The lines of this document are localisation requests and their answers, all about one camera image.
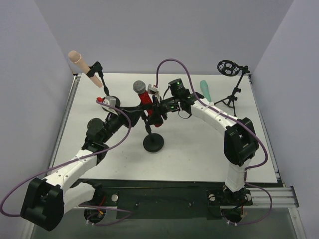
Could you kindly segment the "red glitter microphone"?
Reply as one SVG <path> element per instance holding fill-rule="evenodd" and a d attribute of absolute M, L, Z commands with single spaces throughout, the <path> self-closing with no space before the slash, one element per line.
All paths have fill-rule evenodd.
<path fill-rule="evenodd" d="M 143 81 L 137 80 L 133 83 L 133 90 L 136 92 L 143 105 L 152 104 L 152 100 L 146 91 L 146 85 Z"/>

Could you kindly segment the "black mic stand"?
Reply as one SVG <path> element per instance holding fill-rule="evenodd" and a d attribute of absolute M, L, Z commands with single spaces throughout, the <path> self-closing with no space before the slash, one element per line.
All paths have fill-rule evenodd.
<path fill-rule="evenodd" d="M 141 119 L 145 123 L 145 129 L 148 135 L 143 140 L 143 147 L 147 152 L 159 152 L 164 146 L 164 138 L 158 133 L 152 133 L 151 126 L 148 123 L 145 113 L 141 115 Z"/>
<path fill-rule="evenodd" d="M 96 61 L 92 66 L 90 67 L 90 71 L 87 73 L 89 76 L 93 76 L 93 74 L 95 74 L 98 79 L 102 82 L 103 86 L 103 91 L 105 93 L 105 96 L 111 96 L 110 95 L 110 91 L 109 88 L 106 86 L 105 80 L 104 80 L 104 73 L 103 73 L 103 67 L 101 65 L 101 63 L 99 61 Z M 115 97 L 117 102 L 116 102 L 116 107 L 120 106 L 120 100 L 119 98 Z"/>

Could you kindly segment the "pink microphone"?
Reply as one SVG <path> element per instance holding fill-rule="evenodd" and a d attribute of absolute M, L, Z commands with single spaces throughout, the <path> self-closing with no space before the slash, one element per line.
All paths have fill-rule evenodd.
<path fill-rule="evenodd" d="M 87 75 L 87 77 L 99 88 L 103 86 L 102 82 L 98 79 L 98 77 L 93 74 L 93 76 L 89 76 L 87 73 L 90 71 L 90 67 L 84 61 L 82 55 L 75 50 L 72 50 L 68 53 L 69 60 L 76 65 L 78 68 L 82 70 L 83 73 Z"/>

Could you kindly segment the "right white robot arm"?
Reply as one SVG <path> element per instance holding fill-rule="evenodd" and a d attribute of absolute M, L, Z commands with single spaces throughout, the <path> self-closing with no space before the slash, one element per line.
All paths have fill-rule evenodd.
<path fill-rule="evenodd" d="M 162 118 L 169 112 L 183 110 L 190 116 L 203 120 L 224 137 L 223 152 L 229 161 L 225 187 L 232 193 L 242 191 L 246 186 L 247 167 L 255 156 L 259 144 L 250 119 L 239 119 L 212 105 L 203 95 L 185 88 L 182 79 L 168 83 L 171 98 L 160 97 L 159 88 L 149 84 L 147 93 L 153 96 Z"/>

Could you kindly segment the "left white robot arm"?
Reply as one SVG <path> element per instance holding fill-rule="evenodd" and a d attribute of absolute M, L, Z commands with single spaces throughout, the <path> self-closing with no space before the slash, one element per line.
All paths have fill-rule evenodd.
<path fill-rule="evenodd" d="M 98 196 L 97 188 L 88 183 L 75 182 L 97 166 L 110 147 L 106 142 L 122 127 L 131 129 L 149 105 L 112 108 L 108 120 L 91 119 L 87 124 L 84 144 L 69 161 L 51 168 L 51 173 L 40 179 L 32 178 L 20 211 L 29 222 L 51 231 L 61 222 L 65 213 Z"/>

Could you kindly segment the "teal microphone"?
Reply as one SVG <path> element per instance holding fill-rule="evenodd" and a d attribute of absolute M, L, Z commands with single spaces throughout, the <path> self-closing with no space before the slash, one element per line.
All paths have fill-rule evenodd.
<path fill-rule="evenodd" d="M 200 81 L 200 89 L 202 91 L 203 96 L 209 101 L 212 102 L 209 87 L 205 80 Z"/>

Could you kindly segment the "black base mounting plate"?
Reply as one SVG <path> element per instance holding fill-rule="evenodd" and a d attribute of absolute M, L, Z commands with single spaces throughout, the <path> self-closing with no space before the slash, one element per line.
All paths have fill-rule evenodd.
<path fill-rule="evenodd" d="M 136 181 L 79 179 L 97 195 L 88 203 L 103 206 L 102 212 L 117 209 L 119 219 L 193 219 L 217 220 L 229 216 L 242 219 L 243 208 L 252 205 L 251 193 L 243 188 L 232 193 L 218 182 Z"/>

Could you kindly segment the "aluminium frame rail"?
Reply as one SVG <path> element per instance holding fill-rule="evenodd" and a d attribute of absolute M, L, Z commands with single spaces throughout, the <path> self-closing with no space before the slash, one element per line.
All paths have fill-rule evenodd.
<path fill-rule="evenodd" d="M 249 188 L 252 196 L 252 207 L 269 208 L 269 195 L 258 188 Z M 298 208 L 299 202 L 294 187 L 265 188 L 272 198 L 273 208 Z"/>

